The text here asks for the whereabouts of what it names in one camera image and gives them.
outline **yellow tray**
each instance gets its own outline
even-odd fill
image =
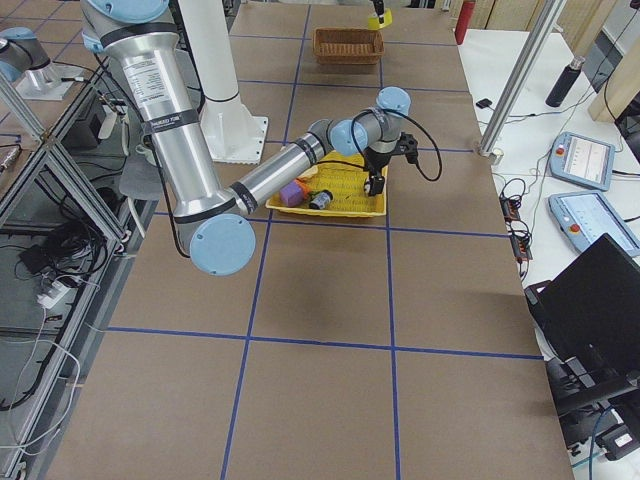
[[[298,207],[285,207],[280,201],[279,194],[267,200],[266,207],[281,212],[297,213],[299,215],[317,215],[321,217],[380,217],[387,214],[387,189],[381,195],[369,197],[364,192],[364,182],[369,178],[367,172],[348,165],[322,163],[327,160],[362,165],[362,156],[353,155],[343,157],[333,151],[318,162],[318,174],[307,180],[312,192],[329,190],[333,200],[325,210],[313,210],[306,201]],[[387,176],[387,167],[382,170]]]

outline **grid floor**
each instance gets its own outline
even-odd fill
[[[33,21],[56,59],[82,63],[79,25],[45,28],[75,22],[61,18],[75,4],[19,16],[32,2],[0,27]],[[399,10],[376,67],[317,66],[313,29],[368,10],[243,5],[242,97],[274,119],[275,152],[318,115],[403,87],[445,153],[443,181],[394,165],[378,220],[262,209],[255,258],[231,279],[177,258],[159,212],[48,478],[571,478],[448,18]]]

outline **small black object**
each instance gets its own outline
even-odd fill
[[[369,197],[374,197],[384,190],[385,178],[382,175],[382,169],[389,165],[391,157],[404,155],[407,162],[417,165],[418,141],[410,133],[402,132],[392,151],[380,153],[368,147],[363,154],[366,159],[365,170],[369,172],[369,178],[364,183],[364,191]]]
[[[18,257],[32,275],[37,275],[50,264],[49,257],[40,245],[29,247],[24,252],[20,252]]]
[[[564,101],[567,93],[571,90],[571,87],[578,79],[582,65],[584,64],[584,57],[574,57],[571,63],[564,67],[560,77],[556,81],[556,84],[551,89],[549,96],[545,100],[545,103],[550,107],[559,107]]]
[[[329,190],[322,190],[313,200],[309,202],[309,208],[312,210],[324,210],[333,200],[333,194]]]
[[[100,187],[98,188],[97,192],[102,200],[104,200],[104,203],[107,204],[109,210],[111,210],[113,213],[116,213],[118,211],[118,207],[120,206],[120,199],[118,198],[116,192],[114,192],[113,189],[109,187]]]
[[[483,108],[490,107],[492,103],[493,102],[491,100],[489,100],[488,98],[483,98],[482,100],[478,100],[476,102],[476,107],[478,107],[479,109],[482,110]]]

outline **black cable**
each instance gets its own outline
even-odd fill
[[[69,221],[72,222],[78,222],[80,225],[82,225],[82,227],[84,228],[87,237],[87,243],[84,245],[79,245],[76,248],[63,248],[63,249],[58,249],[57,251],[51,251],[51,247],[49,248],[45,248],[45,254],[49,257],[50,259],[50,267],[56,272],[56,274],[58,275],[77,275],[77,276],[84,276],[84,275],[91,275],[93,273],[96,273],[97,271],[99,271],[102,267],[104,267],[104,265],[106,264],[108,258],[109,258],[109,252],[107,249],[107,242],[104,238],[104,236],[100,233],[99,230],[97,230],[94,226],[88,224],[82,217],[80,214],[74,212],[70,207],[68,207],[66,205],[66,199],[67,198],[71,198],[69,196],[68,193],[66,193],[62,199],[58,199],[55,197],[55,195],[52,193],[52,191],[48,191],[48,189],[50,189],[51,187],[47,185],[48,189],[44,188],[44,185],[42,183],[40,183],[40,179],[36,179],[35,180],[36,184],[40,187],[40,189],[43,191],[43,193],[45,193],[45,195],[56,205],[58,205],[58,210],[60,212],[60,215],[63,218],[66,218]],[[68,228],[68,223],[67,224],[62,224],[61,226],[57,227],[58,229],[63,229],[63,228]],[[52,231],[51,234],[49,234],[48,238],[51,238],[51,236],[53,235],[53,232],[56,232],[56,229],[54,229]],[[81,253],[85,248],[86,245],[89,245],[91,248],[91,262],[89,264],[89,268],[86,271],[78,271],[78,270],[64,270],[60,267],[58,267],[55,259],[64,259],[64,258],[68,258],[68,257],[72,257],[73,255],[76,255],[78,253]],[[99,265],[96,266],[96,264],[98,263],[98,259],[100,257],[100,254],[104,252],[104,256],[102,258],[102,261],[100,262]]]
[[[118,83],[118,81],[115,79],[113,74],[109,71],[109,69],[107,68],[107,65],[102,61],[102,59],[100,57],[98,57],[98,55],[96,55],[95,53],[93,54],[93,57],[96,59],[96,62],[98,62],[98,65],[100,65],[100,67],[102,67],[102,69],[104,70],[104,73],[107,75],[107,77],[109,77],[109,79],[113,82],[113,84],[116,86],[116,88],[118,90],[120,90],[120,93],[122,93],[122,95],[124,95],[124,98],[127,101],[127,103],[129,104],[129,107],[135,112],[135,114],[138,117],[138,120],[140,121],[140,123],[143,124],[144,123],[144,119],[142,118],[142,114],[140,113],[140,110],[138,110],[138,106],[135,104],[135,102],[133,100],[131,100],[131,97],[129,96],[129,94],[124,90],[124,88],[122,88],[122,85],[120,85],[120,83]]]
[[[90,182],[97,182],[98,180],[103,180],[105,178],[109,178],[109,177],[117,177],[118,175],[120,175],[122,173],[122,170],[118,170],[116,172],[111,172],[111,173],[105,173],[104,175],[99,175],[97,177],[93,177],[90,178],[89,181]]]
[[[612,170],[611,173],[625,177],[640,177],[640,173],[622,172],[620,170]]]
[[[60,60],[54,60],[53,63],[59,63],[60,65],[66,65],[68,67],[83,68],[85,70],[89,70],[93,75],[97,75],[97,72],[93,68],[85,67],[84,65],[79,65],[77,63],[61,62]]]
[[[613,121],[615,123],[615,122],[617,122],[617,117],[611,111],[611,107],[609,106],[609,101],[607,100],[607,87],[609,86],[609,79],[610,78],[611,78],[611,75],[609,75],[609,77],[607,77],[607,80],[604,82],[604,91],[602,92],[602,99],[604,100],[604,106],[607,108],[607,111],[609,112],[609,115],[611,115],[611,118],[613,119]]]
[[[29,250],[27,247],[21,245],[0,245],[0,248],[19,248],[20,250]]]
[[[120,92],[122,92],[122,94],[124,95],[125,99],[127,100],[127,103],[129,103],[129,106],[133,109],[134,112],[136,112],[136,115],[138,116],[138,119],[140,120],[140,123],[144,123],[144,119],[142,118],[142,114],[140,113],[140,110],[138,110],[138,106],[133,102],[133,100],[131,100],[131,98],[129,97],[127,92],[124,91],[122,86],[113,77],[113,75],[107,69],[107,66],[100,59],[100,57],[98,57],[98,55],[96,55],[96,54],[94,54],[93,56],[96,59],[96,61],[98,62],[98,64],[100,65],[100,67],[102,67],[102,69],[105,71],[107,76],[114,83],[114,85],[120,90]],[[169,221],[171,223],[171,233],[173,234],[173,242],[175,244],[176,250],[178,251],[178,253],[182,257],[191,258],[188,254],[186,254],[182,250],[182,247],[180,246],[180,240],[178,239],[178,232],[177,232],[176,226],[175,226],[175,218],[174,218],[173,212],[171,210],[171,202],[169,200],[169,192],[167,191],[167,186],[166,186],[166,183],[165,183],[164,173],[162,172],[162,167],[160,166],[160,161],[158,160],[158,156],[156,154],[155,147],[153,145],[151,146],[151,152],[153,153],[153,159],[154,159],[154,162],[156,164],[156,169],[158,170],[158,176],[160,177],[160,184],[162,185],[162,193],[164,194],[164,199],[165,199],[165,202],[167,203],[167,211],[168,211],[168,214],[169,214]],[[92,181],[98,180],[100,178],[105,178],[105,177],[106,176],[104,176],[104,175],[101,176],[101,177],[96,177],[96,178],[92,179]]]
[[[343,162],[343,161],[340,161],[340,160],[322,160],[322,161],[318,162],[318,165],[320,165],[322,163],[335,163],[337,165],[347,165],[349,167],[359,168],[360,170],[362,170],[364,168],[364,165],[358,165],[357,163]]]
[[[180,10],[180,5],[178,4],[178,2],[175,2],[174,6],[176,8],[178,15],[180,16],[180,20],[182,20],[182,11]],[[191,49],[191,43],[189,42],[189,35],[187,34],[187,29],[184,28],[184,25],[183,25],[183,28],[181,28],[181,32],[184,37],[184,44],[187,47],[186,48],[187,54],[189,55],[189,58],[191,59],[191,64],[193,65],[193,71],[195,72],[196,78],[198,79],[198,84],[200,85],[199,89],[195,89],[192,87],[187,87],[187,88],[192,88],[193,90],[200,90],[200,102],[197,107],[197,111],[198,113],[200,113],[202,111],[202,108],[204,107],[205,102],[207,101],[207,97],[204,94],[204,89],[202,88],[202,80],[200,80],[200,73],[198,73],[198,67],[196,66],[196,59],[193,57],[193,50]]]
[[[101,170],[105,170],[107,172],[122,172],[122,169],[124,168],[124,164],[118,168],[109,168],[109,167],[105,167],[104,165],[100,165],[99,163],[94,163],[94,162],[77,162],[76,165],[90,165],[92,167],[95,168],[99,168]]]
[[[27,50],[26,48],[24,48],[22,45],[20,45],[18,42],[14,42],[13,40],[9,40],[8,41],[10,44],[15,45],[17,48],[19,48],[20,50],[22,50],[22,52],[29,58],[29,63],[31,64],[32,67],[34,67],[34,63],[35,61],[33,60],[33,56],[31,55],[31,52],[29,52],[29,50]]]
[[[169,224],[171,225],[171,235],[173,236],[173,244],[176,247],[176,250],[180,254],[181,257],[191,258],[189,254],[185,253],[182,250],[182,246],[180,245],[180,239],[178,238],[178,231],[176,229],[176,221],[173,216],[173,210],[171,208],[171,200],[169,198],[169,191],[167,190],[167,185],[164,179],[164,173],[162,172],[162,166],[160,165],[160,160],[158,159],[158,154],[156,153],[155,146],[152,144],[150,146],[151,153],[153,154],[153,161],[156,164],[156,170],[158,171],[158,176],[160,177],[160,185],[162,185],[162,193],[164,195],[164,201],[167,204],[167,213],[169,214]]]
[[[521,182],[522,183],[522,193],[509,195],[507,197],[506,189],[513,182]],[[524,197],[526,194],[527,194],[527,183],[524,181],[524,179],[522,179],[520,177],[516,177],[516,178],[512,178],[511,180],[509,180],[508,182],[506,182],[504,184],[504,186],[502,187],[502,190],[500,191],[500,194],[498,195],[498,197],[500,198],[500,200],[508,200],[509,203],[514,208],[519,209],[522,206],[522,197]]]
[[[396,110],[389,109],[389,108],[383,108],[382,111],[385,112],[385,113],[391,113],[391,114],[394,114],[394,115],[398,115],[398,116],[404,118],[405,120],[408,120],[409,122],[413,123],[413,125],[415,125],[416,128],[418,128],[418,130],[420,130],[422,133],[424,133],[427,136],[427,138],[429,139],[429,141],[433,145],[433,148],[436,151],[436,156],[438,157],[438,173],[436,174],[435,177],[431,177],[431,178],[428,177],[427,175],[425,175],[425,173],[422,171],[422,168],[420,168],[420,163],[418,162],[417,158],[416,158],[416,168],[418,169],[418,172],[420,172],[420,175],[422,175],[422,178],[424,178],[428,182],[437,182],[440,179],[440,177],[442,176],[442,154],[440,153],[440,148],[438,148],[438,145],[436,144],[436,141],[433,139],[431,134],[429,132],[427,132],[427,130],[422,125],[420,125],[417,121],[415,121],[409,115],[405,115],[402,112],[398,112]]]

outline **screen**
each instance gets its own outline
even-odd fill
[[[610,236],[560,273],[540,303],[545,321],[538,323],[558,356],[577,357],[596,383],[610,378],[607,369],[640,370],[640,266]],[[610,401],[640,438],[640,391]]]
[[[637,248],[597,195],[563,197],[562,203],[591,243],[608,233],[625,250]]]
[[[571,137],[564,171],[576,177],[600,183],[604,177],[609,147],[601,143]]]

